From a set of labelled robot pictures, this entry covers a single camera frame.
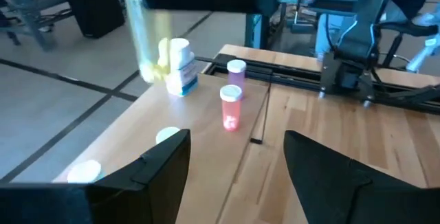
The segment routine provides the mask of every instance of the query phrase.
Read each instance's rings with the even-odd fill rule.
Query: black chair
[[[394,38],[393,44],[391,44],[391,47],[388,53],[386,54],[384,62],[381,65],[381,67],[385,67],[385,68],[391,68],[391,62],[393,61],[394,58],[405,60],[407,63],[410,62],[407,58],[404,58],[403,56],[398,56],[396,54],[400,44],[402,43],[404,34],[408,34],[414,37],[422,37],[422,36],[432,36],[437,34],[438,32],[437,25],[430,25],[428,27],[425,27],[421,25],[415,25],[412,21],[407,21],[403,23],[387,22],[387,23],[382,23],[378,26],[379,29],[399,32],[399,34]],[[397,69],[405,70],[405,67],[399,67]]]

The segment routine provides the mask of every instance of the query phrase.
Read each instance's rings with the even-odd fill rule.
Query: black box
[[[82,34],[100,38],[124,24],[118,0],[67,0]]]

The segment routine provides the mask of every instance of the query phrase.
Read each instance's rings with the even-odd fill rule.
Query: black cable
[[[379,87],[382,89],[382,91],[384,93],[388,93],[384,83],[382,82],[382,80],[380,79],[379,75],[377,75],[376,69],[373,67],[371,69],[371,74],[373,75],[374,79],[377,81],[377,83],[379,84]]]
[[[330,38],[330,28],[329,28],[329,16],[330,16],[330,14],[324,14],[324,15],[325,15],[325,36],[327,37],[327,41],[329,42],[331,51],[335,52],[336,48],[333,45],[333,43],[331,42],[331,38]]]
[[[264,140],[264,134],[265,134],[265,129],[266,129],[266,120],[267,120],[267,114],[268,114],[268,110],[269,110],[269,101],[270,101],[270,90],[272,88],[272,78],[274,77],[274,72],[271,72],[270,74],[270,81],[269,81],[269,86],[267,87],[267,104],[265,105],[265,115],[264,115],[264,120],[263,120],[263,131],[261,131],[261,139],[257,139],[257,138],[250,138],[250,142],[255,143],[255,144],[263,144],[263,140]]]
[[[56,12],[55,14],[44,14],[44,15],[41,15],[40,17],[41,18],[53,19],[53,18],[56,18],[58,16],[62,16],[64,14],[67,14],[67,13],[71,12],[71,10],[72,9],[70,9],[70,8],[66,8],[66,9],[63,9],[63,10],[60,10],[60,11]]]
[[[261,21],[261,18],[263,17],[262,14],[255,14],[255,15],[258,15],[258,19],[255,21],[255,16],[254,16],[254,29],[256,28],[256,25],[258,25],[258,23]]]
[[[118,192],[116,192],[115,194],[112,194],[110,197],[107,197],[106,199],[104,199],[104,200],[102,200],[102,201],[99,201],[99,202],[97,202],[97,203],[92,203],[91,206],[92,206],[93,208],[96,208],[96,207],[98,207],[99,205],[102,205],[102,204],[104,204],[104,203],[108,203],[108,202],[110,202],[111,200],[113,200],[113,199],[115,199],[116,197],[118,197],[119,195],[121,195],[122,193],[126,192],[127,190],[129,190],[129,189],[121,189],[121,190],[119,190]]]

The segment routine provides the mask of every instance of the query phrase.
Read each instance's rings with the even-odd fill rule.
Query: table leg
[[[10,0],[10,2],[16,7],[19,7],[31,1],[33,0]],[[47,51],[53,48],[54,45],[49,43],[45,39],[43,34],[39,31],[40,27],[35,22],[35,18],[41,16],[40,10],[22,10],[18,8],[17,11],[21,16],[22,21],[29,29],[30,34],[35,38],[36,42],[43,48],[43,50]]]
[[[11,24],[6,16],[0,10],[0,27],[10,27]],[[14,32],[6,32],[8,37],[14,42],[15,45],[20,45],[20,41],[17,38],[17,35]]]
[[[269,18],[260,14],[247,14],[245,46],[255,49],[267,49],[269,29]]]

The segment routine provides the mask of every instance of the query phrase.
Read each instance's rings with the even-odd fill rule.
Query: black bracket
[[[214,60],[205,60],[211,63],[211,66],[209,66],[205,74],[227,74],[228,70],[226,64],[234,59],[240,59],[246,62],[246,78],[260,80],[271,84],[320,92],[322,91],[321,78],[326,77],[326,73],[322,74],[320,71],[282,66],[274,63],[263,63],[225,54],[218,54]],[[372,103],[385,104],[391,107],[440,115],[439,85],[414,88],[385,82],[379,84],[378,82],[371,80],[369,71],[365,71],[364,75],[361,76],[361,79],[359,86],[361,89],[360,93],[348,94],[346,91],[334,91],[329,93],[355,98],[361,101],[369,100]]]
[[[327,54],[322,62],[320,92],[351,96],[361,101],[374,101],[375,92],[371,72],[367,69],[356,69],[350,74],[343,60],[335,60],[333,54]]]
[[[257,139],[257,138],[251,138],[250,142],[253,143],[253,144],[258,144],[258,145],[263,144],[263,140]]]

